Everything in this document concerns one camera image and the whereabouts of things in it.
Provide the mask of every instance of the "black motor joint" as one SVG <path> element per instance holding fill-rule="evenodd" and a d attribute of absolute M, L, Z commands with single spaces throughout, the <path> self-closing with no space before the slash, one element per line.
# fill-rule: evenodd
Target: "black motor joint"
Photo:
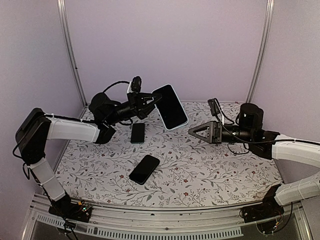
<path fill-rule="evenodd" d="M 94 117 L 94 123 L 101 130 L 113 129 L 116 123 L 130 120 L 137 116 L 145 119 L 154 109 L 155 104 L 161 100 L 160 94 L 144 93 L 141 91 L 142 80 L 139 76 L 133 78 L 127 92 L 127 101 L 119 102 L 111 100 L 105 92 L 97 93 L 91 100 L 89 110 Z M 111 138 L 115 130 L 108 131 Z"/>

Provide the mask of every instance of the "black smartphone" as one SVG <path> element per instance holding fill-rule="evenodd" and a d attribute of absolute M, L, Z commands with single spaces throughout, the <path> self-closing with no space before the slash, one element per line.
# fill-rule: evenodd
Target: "black smartphone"
<path fill-rule="evenodd" d="M 145 142 L 145 124 L 134 123 L 131 129 L 131 140 L 132 144 L 142 144 Z"/>
<path fill-rule="evenodd" d="M 173 130 L 188 123 L 186 112 L 170 84 L 162 86 L 152 93 L 162 95 L 161 100 L 155 106 L 167 130 Z"/>
<path fill-rule="evenodd" d="M 129 178 L 137 184 L 143 185 L 159 163 L 159 159 L 151 155 L 146 155 L 130 173 Z"/>

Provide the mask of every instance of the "leaf pattern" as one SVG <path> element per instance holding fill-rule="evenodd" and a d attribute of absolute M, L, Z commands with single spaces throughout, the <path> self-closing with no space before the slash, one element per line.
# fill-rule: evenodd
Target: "leaf pattern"
<path fill-rule="evenodd" d="M 109 204 L 148 207 L 221 206 L 258 201 L 270 186 L 282 182 L 273 160 L 252 153 L 232 154 L 225 143 L 208 144 L 188 135 L 188 130 L 210 120 L 206 102 L 185 102 L 186 126 L 167 131 L 154 110 L 146 119 L 145 142 L 130 143 L 131 127 L 117 124 L 107 144 L 70 141 L 56 176 L 75 198 Z M 240 104 L 222 103 L 232 119 Z M 89 111 L 84 119 L 92 119 Z M 241 144 L 230 146 L 236 152 Z M 159 166 L 139 185 L 129 174 L 145 155 L 160 160 Z"/>

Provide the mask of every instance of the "black cable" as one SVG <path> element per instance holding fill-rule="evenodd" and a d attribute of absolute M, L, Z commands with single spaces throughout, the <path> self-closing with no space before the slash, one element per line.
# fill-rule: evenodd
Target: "black cable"
<path fill-rule="evenodd" d="M 25 162 L 22 164 L 22 170 L 23 170 L 23 173 L 25 175 L 25 177 L 30 180 L 30 169 L 28 168 L 28 165 L 27 165 L 27 169 L 28 171 L 26 172 L 26 169 L 25 169 L 25 165 L 27 165 Z"/>
<path fill-rule="evenodd" d="M 129 118 L 128 120 L 130 121 L 130 123 L 125 123 L 125 122 L 120 121 L 119 124 L 121 124 L 123 126 L 130 126 L 134 123 L 134 121 L 131 118 Z"/>
<path fill-rule="evenodd" d="M 294 203 L 291 202 L 291 211 L 290 211 L 290 215 L 289 215 L 288 220 L 287 220 L 286 223 L 282 226 L 282 228 L 279 228 L 278 230 L 275 230 L 273 233 L 280 232 L 282 229 L 284 229 L 284 228 L 288 225 L 288 223 L 289 223 L 289 221 L 290 221 L 290 219 L 291 219 L 291 216 L 292 216 L 293 209 L 294 209 Z"/>
<path fill-rule="evenodd" d="M 56 212 L 60 215 L 60 217 L 64 220 L 64 230 L 67 231 L 67 227 L 66 227 L 66 226 L 68 226 L 69 229 L 71 230 L 71 232 L 72 232 L 75 240 L 79 240 L 79 238 L 77 237 L 75 231 L 73 230 L 73 227 L 71 226 L 70 222 L 69 222 L 69 221 L 67 220 L 67 218 L 64 217 L 63 214 L 56 208 L 54 202 L 53 202 L 53 201 L 51 200 L 51 198 L 49 197 L 49 194 L 48 194 L 47 190 L 46 190 L 43 186 L 41 186 L 41 187 L 42 187 L 42 189 L 43 189 L 43 191 L 44 191 L 44 193 L 45 193 L 44 195 L 46 195 L 46 197 L 49 199 L 49 202 L 50 202 L 51 206 L 54 207 L 55 211 L 56 211 Z M 65 234 L 65 236 L 66 236 L 69 240 L 73 240 L 72 238 L 70 238 L 70 237 L 68 236 L 68 233 Z"/>
<path fill-rule="evenodd" d="M 64 120 L 85 123 L 85 124 L 94 124 L 95 123 L 94 120 L 83 120 L 83 119 L 79 119 L 79 118 L 75 118 L 75 117 L 59 116 L 59 115 L 54 115 L 54 114 L 46 114 L 45 116 L 49 117 L 49 118 L 64 119 Z"/>
<path fill-rule="evenodd" d="M 235 117 L 235 123 L 239 126 L 239 117 L 240 117 L 240 113 L 238 113 L 238 115 Z"/>
<path fill-rule="evenodd" d="M 213 99 L 217 104 L 219 104 L 218 99 L 214 98 Z M 213 108 L 214 114 L 217 116 L 216 108 Z M 229 133 L 233 138 L 239 140 L 243 144 L 269 144 L 269 143 L 278 143 L 278 142 L 300 142 L 300 143 L 306 143 L 306 144 L 312 144 L 312 145 L 317 145 L 320 146 L 319 142 L 314 142 L 314 141 L 306 141 L 306 140 L 299 140 L 299 139 L 278 139 L 278 140 L 270 140 L 270 141 L 245 141 L 235 135 L 233 135 L 232 132 L 230 132 L 221 122 L 219 117 L 216 117 L 220 125 L 223 127 L 223 129 Z"/>
<path fill-rule="evenodd" d="M 15 156 L 15 157 L 18 158 L 18 159 L 22 159 L 22 157 L 19 156 L 19 155 L 17 155 L 17 154 L 15 154 L 15 151 L 17 150 L 17 148 L 19 147 L 20 143 L 22 142 L 21 140 L 15 145 L 14 149 L 12 150 L 13 156 Z"/>
<path fill-rule="evenodd" d="M 103 90 L 103 93 L 105 93 L 108 89 L 112 88 L 114 85 L 117 85 L 117 84 L 130 84 L 130 82 L 128 82 L 128 81 L 117 81 L 115 83 L 112 83 L 105 90 Z"/>
<path fill-rule="evenodd" d="M 233 150 L 230 149 L 229 144 L 230 144 L 230 143 L 227 144 L 227 147 L 228 147 L 229 151 L 232 152 L 232 153 L 235 154 L 235 155 L 243 155 L 243 154 L 248 154 L 248 153 L 250 153 L 249 150 L 246 151 L 246 152 L 235 152 L 235 151 L 233 151 Z"/>
<path fill-rule="evenodd" d="M 216 104 L 218 105 L 219 110 L 221 110 L 220 103 L 219 103 L 218 101 L 216 101 Z M 235 122 L 234 122 L 232 119 L 230 119 L 229 117 L 227 117 L 222 110 L 220 111 L 220 113 L 221 113 L 227 120 L 229 120 L 229 122 L 231 122 L 231 123 L 226 123 L 227 125 L 234 125 L 234 124 L 235 124 Z"/>

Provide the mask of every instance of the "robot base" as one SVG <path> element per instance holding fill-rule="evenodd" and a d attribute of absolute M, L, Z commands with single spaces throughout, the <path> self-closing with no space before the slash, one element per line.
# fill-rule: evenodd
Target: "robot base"
<path fill-rule="evenodd" d="M 72 203 L 72 205 L 74 205 L 73 208 L 76 208 L 76 207 L 79 208 L 79 205 L 77 203 Z M 61 214 L 59 212 L 57 212 L 57 209 L 53 206 L 50 206 L 49 213 L 52 215 L 56 215 L 58 217 L 61 217 Z M 91 213 L 92 213 L 92 208 L 88 207 L 88 209 L 86 211 L 79 210 L 78 212 L 68 214 L 66 216 L 66 218 L 70 219 L 70 220 L 88 223 L 90 220 L 90 217 L 91 217 Z"/>
<path fill-rule="evenodd" d="M 284 214 L 284 208 L 275 200 L 275 194 L 280 184 L 272 186 L 265 194 L 262 203 L 241 208 L 240 215 L 245 223 L 273 218 Z"/>

